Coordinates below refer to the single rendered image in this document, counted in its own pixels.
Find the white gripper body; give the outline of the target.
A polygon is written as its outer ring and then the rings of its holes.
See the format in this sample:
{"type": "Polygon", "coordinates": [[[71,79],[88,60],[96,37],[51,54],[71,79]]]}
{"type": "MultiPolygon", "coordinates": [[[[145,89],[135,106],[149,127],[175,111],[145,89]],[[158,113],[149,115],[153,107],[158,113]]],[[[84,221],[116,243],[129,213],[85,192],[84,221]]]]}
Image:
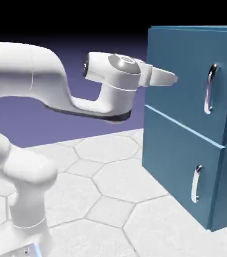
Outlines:
{"type": "Polygon", "coordinates": [[[178,81],[178,77],[169,71],[152,67],[152,73],[149,80],[150,86],[172,86],[178,81]]]}

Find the large blue cabinet door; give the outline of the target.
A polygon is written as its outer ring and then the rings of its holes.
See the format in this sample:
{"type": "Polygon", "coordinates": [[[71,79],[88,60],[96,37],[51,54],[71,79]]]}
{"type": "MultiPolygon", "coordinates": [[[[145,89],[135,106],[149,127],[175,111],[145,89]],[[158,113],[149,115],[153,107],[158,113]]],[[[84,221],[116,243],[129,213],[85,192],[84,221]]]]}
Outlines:
{"type": "Polygon", "coordinates": [[[149,87],[145,103],[204,137],[227,141],[227,28],[153,27],[148,34],[147,60],[171,71],[178,81],[170,87],[149,87]],[[212,64],[211,114],[204,112],[207,75],[212,64]]]}

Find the small blue cabinet door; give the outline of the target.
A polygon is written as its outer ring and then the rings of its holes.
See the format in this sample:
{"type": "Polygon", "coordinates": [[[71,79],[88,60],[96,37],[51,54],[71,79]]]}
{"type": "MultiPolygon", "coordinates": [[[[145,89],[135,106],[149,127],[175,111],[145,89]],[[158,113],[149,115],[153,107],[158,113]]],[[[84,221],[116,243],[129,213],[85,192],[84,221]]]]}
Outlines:
{"type": "Polygon", "coordinates": [[[142,165],[205,229],[211,228],[223,152],[223,146],[145,107],[142,165]],[[199,201],[193,203],[191,186],[197,165],[202,165],[199,201]]]}

